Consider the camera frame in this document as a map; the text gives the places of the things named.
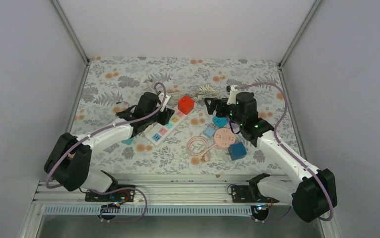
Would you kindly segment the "white multicolour power strip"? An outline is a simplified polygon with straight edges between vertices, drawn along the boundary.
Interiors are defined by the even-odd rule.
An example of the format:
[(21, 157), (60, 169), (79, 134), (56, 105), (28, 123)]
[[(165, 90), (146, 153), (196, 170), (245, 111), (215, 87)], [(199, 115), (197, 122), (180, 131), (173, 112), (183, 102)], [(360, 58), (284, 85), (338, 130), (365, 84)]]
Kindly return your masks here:
[(144, 136), (154, 146), (161, 144), (171, 133), (188, 117), (178, 109), (178, 105), (174, 108), (175, 113), (165, 125), (154, 123), (145, 132)]

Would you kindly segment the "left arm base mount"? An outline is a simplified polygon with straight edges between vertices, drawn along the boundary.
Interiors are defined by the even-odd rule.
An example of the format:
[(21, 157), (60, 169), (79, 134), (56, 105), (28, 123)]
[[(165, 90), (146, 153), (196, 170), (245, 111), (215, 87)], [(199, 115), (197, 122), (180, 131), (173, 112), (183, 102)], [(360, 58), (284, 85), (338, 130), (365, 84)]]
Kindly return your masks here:
[[(141, 214), (134, 220), (127, 221), (117, 221), (114, 220), (116, 215), (113, 213), (109, 213), (109, 215), (104, 215), (107, 211), (111, 210), (120, 210), (124, 204), (131, 203), (134, 201), (135, 195), (139, 193), (143, 197), (144, 208)], [(85, 193), (85, 202), (108, 202), (108, 205), (103, 205), (97, 217), (101, 222), (106, 223), (133, 223), (141, 220), (148, 211), (148, 200), (146, 195), (134, 185), (126, 186), (126, 185), (114, 185), (112, 188), (109, 188), (106, 192), (97, 192), (95, 190), (88, 189)]]

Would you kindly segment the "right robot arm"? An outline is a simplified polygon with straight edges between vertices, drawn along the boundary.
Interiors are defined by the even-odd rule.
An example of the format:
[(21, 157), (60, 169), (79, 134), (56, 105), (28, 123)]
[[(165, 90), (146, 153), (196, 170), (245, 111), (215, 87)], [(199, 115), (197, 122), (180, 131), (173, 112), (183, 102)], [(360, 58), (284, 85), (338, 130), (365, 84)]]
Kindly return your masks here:
[(335, 176), (329, 169), (321, 170), (301, 158), (280, 139), (277, 130), (258, 117), (254, 94), (231, 93), (228, 99), (206, 98), (207, 112), (219, 118), (227, 118), (239, 125), (241, 136), (280, 166), (290, 182), (284, 182), (267, 174), (251, 179), (249, 197), (255, 202), (265, 197), (290, 205), (298, 217), (311, 222), (329, 213), (333, 217), (337, 206)]

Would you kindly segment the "blue cube socket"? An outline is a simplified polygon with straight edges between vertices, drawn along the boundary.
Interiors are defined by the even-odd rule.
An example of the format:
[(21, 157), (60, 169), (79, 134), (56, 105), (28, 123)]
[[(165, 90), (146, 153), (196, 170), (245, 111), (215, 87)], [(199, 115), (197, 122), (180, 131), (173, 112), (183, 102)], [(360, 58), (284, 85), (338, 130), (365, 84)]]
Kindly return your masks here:
[(228, 147), (228, 153), (232, 161), (242, 159), (247, 155), (246, 148), (242, 142), (230, 145)]

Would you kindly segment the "light blue cube plug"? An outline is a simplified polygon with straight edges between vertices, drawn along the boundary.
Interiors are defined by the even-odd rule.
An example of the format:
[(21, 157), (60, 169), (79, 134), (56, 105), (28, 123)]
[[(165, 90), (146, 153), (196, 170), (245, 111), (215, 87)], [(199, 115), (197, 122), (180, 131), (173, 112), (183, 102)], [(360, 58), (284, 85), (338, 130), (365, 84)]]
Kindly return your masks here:
[(204, 131), (203, 135), (206, 136), (207, 138), (212, 138), (215, 134), (216, 130), (210, 126), (208, 126)]

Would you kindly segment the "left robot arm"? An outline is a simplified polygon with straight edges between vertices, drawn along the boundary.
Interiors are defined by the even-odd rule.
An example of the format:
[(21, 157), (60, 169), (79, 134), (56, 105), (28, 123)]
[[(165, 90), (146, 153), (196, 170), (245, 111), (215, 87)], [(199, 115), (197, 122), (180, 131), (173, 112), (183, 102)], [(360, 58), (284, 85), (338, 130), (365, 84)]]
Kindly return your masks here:
[(167, 107), (170, 97), (145, 92), (137, 105), (116, 113), (111, 124), (89, 134), (62, 134), (44, 165), (47, 179), (56, 180), (68, 191), (84, 188), (96, 191), (106, 201), (113, 200), (118, 194), (116, 180), (105, 171), (91, 170), (91, 157), (137, 136), (154, 123), (167, 124), (175, 112)]

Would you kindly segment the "aluminium rail frame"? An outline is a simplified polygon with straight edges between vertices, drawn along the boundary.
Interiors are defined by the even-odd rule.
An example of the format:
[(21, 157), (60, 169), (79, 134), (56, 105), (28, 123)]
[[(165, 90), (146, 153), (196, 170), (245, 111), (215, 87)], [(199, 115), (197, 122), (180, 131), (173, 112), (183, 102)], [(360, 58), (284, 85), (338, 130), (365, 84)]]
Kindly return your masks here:
[(118, 175), (140, 190), (122, 206), (120, 224), (101, 222), (102, 202), (86, 202), (81, 192), (47, 189), (39, 183), (23, 238), (337, 238), (334, 221), (305, 223), (275, 203), (266, 224), (250, 218), (252, 204), (237, 204), (233, 184), (248, 175)]

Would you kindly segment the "teal power strip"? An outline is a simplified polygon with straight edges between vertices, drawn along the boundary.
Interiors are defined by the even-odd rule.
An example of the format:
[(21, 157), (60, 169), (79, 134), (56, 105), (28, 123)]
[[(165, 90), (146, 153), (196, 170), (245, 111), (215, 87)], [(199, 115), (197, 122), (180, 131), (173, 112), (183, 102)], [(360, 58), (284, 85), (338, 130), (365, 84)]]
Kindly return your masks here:
[(126, 144), (126, 145), (131, 145), (132, 142), (133, 142), (134, 138), (129, 138), (129, 139), (126, 139), (126, 140), (122, 140), (122, 143), (123, 144)]

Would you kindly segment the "pink round socket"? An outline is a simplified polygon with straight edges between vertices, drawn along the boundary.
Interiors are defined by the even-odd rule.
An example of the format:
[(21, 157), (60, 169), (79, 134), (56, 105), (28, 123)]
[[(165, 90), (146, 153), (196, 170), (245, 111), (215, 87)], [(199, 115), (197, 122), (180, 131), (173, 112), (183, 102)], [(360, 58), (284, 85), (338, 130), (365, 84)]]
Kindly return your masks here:
[(228, 149), (236, 142), (235, 134), (229, 128), (220, 128), (213, 136), (214, 144), (220, 149)]

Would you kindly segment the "cyan cube socket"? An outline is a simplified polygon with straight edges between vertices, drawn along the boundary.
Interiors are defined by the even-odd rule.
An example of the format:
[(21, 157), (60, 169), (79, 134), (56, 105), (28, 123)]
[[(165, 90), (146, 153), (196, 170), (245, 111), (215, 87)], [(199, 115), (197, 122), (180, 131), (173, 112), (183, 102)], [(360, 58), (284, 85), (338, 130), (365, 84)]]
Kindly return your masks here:
[(228, 124), (228, 119), (227, 118), (220, 118), (217, 116), (214, 116), (212, 118), (212, 122), (218, 127), (218, 128), (223, 128)]

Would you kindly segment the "floral table mat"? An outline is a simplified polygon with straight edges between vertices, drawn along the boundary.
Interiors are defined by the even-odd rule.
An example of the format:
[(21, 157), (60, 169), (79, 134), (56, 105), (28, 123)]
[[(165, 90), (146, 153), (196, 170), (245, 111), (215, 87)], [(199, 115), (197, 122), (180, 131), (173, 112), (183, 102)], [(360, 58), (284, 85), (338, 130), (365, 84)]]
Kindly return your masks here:
[(227, 97), (228, 85), (249, 85), (261, 118), (278, 125), (278, 134), (292, 149), (298, 142), (291, 117), (284, 112), (279, 92), (277, 63), (271, 60), (95, 57), (90, 64), (71, 133), (93, 132), (114, 121), (116, 113), (136, 105), (144, 92), (161, 82), (171, 94), (169, 107), (184, 95), (196, 100), (194, 110), (161, 144), (154, 146), (138, 135), (131, 145), (113, 144), (92, 156), (90, 167), (110, 174), (257, 175), (283, 174), (274, 160), (245, 142), (247, 155), (232, 161), (227, 150), (217, 147), (208, 158), (192, 157), (186, 145), (216, 128), (206, 111), (203, 96)]

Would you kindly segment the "red cube socket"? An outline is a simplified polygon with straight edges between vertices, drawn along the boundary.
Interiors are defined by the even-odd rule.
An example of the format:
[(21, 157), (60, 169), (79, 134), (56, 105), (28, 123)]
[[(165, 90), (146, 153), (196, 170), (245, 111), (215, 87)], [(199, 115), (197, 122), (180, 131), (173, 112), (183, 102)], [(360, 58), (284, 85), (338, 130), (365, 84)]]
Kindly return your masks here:
[(194, 105), (194, 100), (191, 97), (184, 95), (178, 101), (178, 110), (183, 114), (188, 115), (194, 109)]

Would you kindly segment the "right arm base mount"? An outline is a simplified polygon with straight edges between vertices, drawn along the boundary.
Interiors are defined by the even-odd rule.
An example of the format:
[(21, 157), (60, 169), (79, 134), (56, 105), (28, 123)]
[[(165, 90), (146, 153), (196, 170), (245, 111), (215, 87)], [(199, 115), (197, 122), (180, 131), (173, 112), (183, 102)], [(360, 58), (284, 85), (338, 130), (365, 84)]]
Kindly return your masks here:
[(255, 202), (260, 203), (260, 204), (263, 203), (263, 205), (251, 206), (250, 218), (255, 223), (261, 223), (261, 224), (278, 223), (285, 220), (293, 212), (292, 207), (289, 207), (286, 214), (283, 215), (282, 217), (275, 220), (269, 220), (268, 216), (269, 216), (269, 212), (271, 208), (274, 206), (275, 203), (279, 203), (280, 201), (272, 197), (261, 195), (258, 190), (254, 189), (254, 185), (236, 185), (232, 183), (226, 187), (226, 192), (228, 193), (229, 196), (232, 197), (233, 203), (255, 203)]

